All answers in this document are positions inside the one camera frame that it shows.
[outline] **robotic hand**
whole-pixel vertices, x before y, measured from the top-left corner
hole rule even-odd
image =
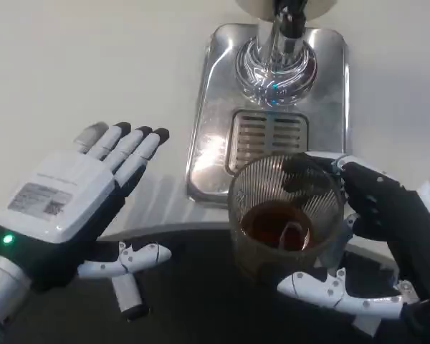
[[[360,299],[348,295],[345,270],[321,281],[305,272],[282,280],[277,289],[293,298],[353,315],[402,318],[430,338],[430,182],[417,191],[353,156],[307,152],[341,185],[356,212],[348,219],[353,233],[387,242],[399,267],[398,296]]]
[[[129,123],[86,128],[72,150],[49,155],[0,209],[0,337],[29,290],[43,292],[81,278],[112,277],[122,311],[143,306],[130,274],[170,258],[156,243],[97,242],[137,186],[166,129]]]

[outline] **coffee machine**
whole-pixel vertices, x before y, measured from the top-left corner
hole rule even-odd
[[[188,195],[226,206],[233,175],[271,153],[346,152],[347,46],[306,27],[336,0],[237,0],[258,24],[225,24],[206,49],[187,165]]]

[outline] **brown liquid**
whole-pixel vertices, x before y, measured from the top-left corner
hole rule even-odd
[[[254,206],[242,218],[241,228],[251,238],[275,249],[302,251],[312,246],[311,221],[301,209],[287,202]]]

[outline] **stainless steel base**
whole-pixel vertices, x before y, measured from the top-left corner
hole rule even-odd
[[[317,59],[314,85],[291,105],[260,107],[239,89],[235,72],[237,52],[256,32],[256,25],[226,24],[214,32],[207,49],[186,172],[188,195],[195,201],[226,206],[235,171],[275,148],[345,152],[349,69],[344,39],[332,30],[307,29],[304,38]],[[299,130],[277,132],[284,123]]]

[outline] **black table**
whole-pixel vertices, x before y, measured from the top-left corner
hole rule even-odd
[[[353,317],[322,310],[254,285],[233,263],[227,231],[144,237],[186,243],[185,251],[138,275],[153,312],[120,319],[109,280],[75,280],[32,297],[6,343],[418,343],[400,322],[383,322],[375,340]]]

